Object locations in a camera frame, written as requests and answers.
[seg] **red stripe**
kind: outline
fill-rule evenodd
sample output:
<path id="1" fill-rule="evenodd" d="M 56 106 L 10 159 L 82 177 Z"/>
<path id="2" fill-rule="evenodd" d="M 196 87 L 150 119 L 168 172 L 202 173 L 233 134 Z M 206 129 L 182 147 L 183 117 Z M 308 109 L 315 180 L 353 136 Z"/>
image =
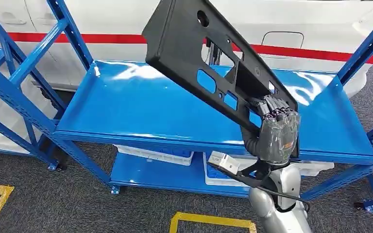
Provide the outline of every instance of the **red stripe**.
<path id="1" fill-rule="evenodd" d="M 18 42 L 40 42 L 45 33 L 9 33 L 14 41 Z M 146 44 L 142 35 L 134 34 L 82 34 L 86 43 L 90 44 Z M 55 41 L 56 43 L 68 43 L 68 39 L 61 34 Z M 302 57 L 329 61 L 345 62 L 351 57 L 351 53 L 332 52 L 319 50 L 294 49 L 266 45 L 251 45 L 251 47 L 261 54 L 281 55 L 288 57 Z M 367 61 L 373 64 L 373 56 Z"/>

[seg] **black plastic panel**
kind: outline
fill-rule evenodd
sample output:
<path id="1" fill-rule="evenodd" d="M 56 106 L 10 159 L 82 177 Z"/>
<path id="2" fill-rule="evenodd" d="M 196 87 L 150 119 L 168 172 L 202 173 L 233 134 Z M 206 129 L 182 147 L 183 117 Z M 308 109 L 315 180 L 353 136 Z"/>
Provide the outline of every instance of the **black plastic panel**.
<path id="1" fill-rule="evenodd" d="M 149 65 L 253 133 L 258 134 L 259 128 L 249 120 L 246 99 L 270 94 L 269 82 L 277 98 L 298 110 L 297 102 L 270 68 L 208 0 L 161 0 L 142 34 L 148 43 Z M 225 78 L 202 60 L 204 38 L 233 60 L 235 65 Z M 243 52 L 242 59 L 233 53 L 232 43 Z M 214 93 L 198 83 L 198 70 L 215 80 Z M 228 92 L 237 98 L 236 110 L 224 102 Z"/>

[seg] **floor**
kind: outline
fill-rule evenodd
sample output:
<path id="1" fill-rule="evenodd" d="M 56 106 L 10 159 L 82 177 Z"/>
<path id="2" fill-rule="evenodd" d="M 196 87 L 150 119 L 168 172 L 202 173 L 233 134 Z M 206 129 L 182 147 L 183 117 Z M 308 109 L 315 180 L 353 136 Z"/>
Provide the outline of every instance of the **floor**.
<path id="1" fill-rule="evenodd" d="M 351 99 L 365 130 L 373 127 L 373 68 L 368 84 Z M 98 164 L 111 169 L 115 148 L 78 143 Z M 14 186 L 0 212 L 0 233 L 164 233 L 176 212 L 252 220 L 264 232 L 247 199 L 199 195 L 166 190 L 128 187 L 111 195 L 97 179 L 73 160 L 68 168 L 50 172 L 38 160 L 0 154 L 0 184 Z M 347 165 L 303 180 L 302 188 L 319 184 Z M 311 204 L 308 222 L 317 233 L 373 233 L 373 214 L 353 208 L 353 202 L 371 198 L 366 179 L 327 194 Z M 181 221 L 179 233 L 239 233 L 245 228 Z"/>

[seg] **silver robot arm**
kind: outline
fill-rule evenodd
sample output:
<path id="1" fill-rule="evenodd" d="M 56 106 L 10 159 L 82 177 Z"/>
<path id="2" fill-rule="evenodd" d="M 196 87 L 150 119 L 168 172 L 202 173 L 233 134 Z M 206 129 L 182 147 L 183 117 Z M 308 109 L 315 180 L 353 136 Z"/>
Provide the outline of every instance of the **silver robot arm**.
<path id="1" fill-rule="evenodd" d="M 227 154 L 213 151 L 208 160 L 209 164 L 222 170 L 227 175 L 238 174 L 239 162 Z M 301 175 L 295 165 L 274 170 L 270 173 L 266 186 L 276 188 L 277 193 L 299 197 Z M 262 226 L 267 233 L 311 233 L 306 220 L 307 212 L 299 200 L 271 194 L 263 186 L 251 187 L 249 200 Z"/>
<path id="2" fill-rule="evenodd" d="M 301 175 L 295 165 L 289 165 L 273 171 L 270 177 L 277 185 L 278 192 L 296 197 L 299 196 Z M 278 201 L 275 202 L 272 195 L 261 189 L 252 187 L 249 192 L 249 200 L 256 215 L 261 219 L 265 232 L 312 232 L 306 220 L 307 213 L 305 207 L 301 201 L 278 196 Z"/>
<path id="3" fill-rule="evenodd" d="M 300 117 L 285 102 L 272 96 L 254 99 L 251 104 L 262 116 L 261 132 L 256 136 L 244 128 L 241 131 L 245 148 L 258 157 L 257 162 L 238 170 L 238 160 L 213 151 L 208 163 L 251 187 L 251 206 L 267 233 L 310 233 L 306 220 L 309 205 L 299 198 L 300 171 L 289 163 L 298 138 Z"/>

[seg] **shelf caster wheel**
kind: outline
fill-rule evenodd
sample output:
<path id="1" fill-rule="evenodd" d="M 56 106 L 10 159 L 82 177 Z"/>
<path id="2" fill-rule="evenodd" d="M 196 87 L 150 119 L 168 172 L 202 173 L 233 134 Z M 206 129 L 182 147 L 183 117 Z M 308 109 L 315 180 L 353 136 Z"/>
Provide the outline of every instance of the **shelf caster wheel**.
<path id="1" fill-rule="evenodd" d="M 363 202 L 354 202 L 354 208 L 357 210 L 364 210 L 368 213 L 373 213 L 373 205 L 365 207 Z"/>
<path id="2" fill-rule="evenodd" d="M 111 194 L 117 195 L 119 194 L 119 191 L 120 191 L 120 186 L 112 186 Z"/>
<path id="3" fill-rule="evenodd" d="M 66 168 L 67 168 L 66 165 L 57 164 L 56 166 L 54 166 L 54 165 L 50 165 L 50 166 L 48 167 L 48 170 L 50 170 L 50 171 L 63 171 L 63 170 L 65 170 Z"/>

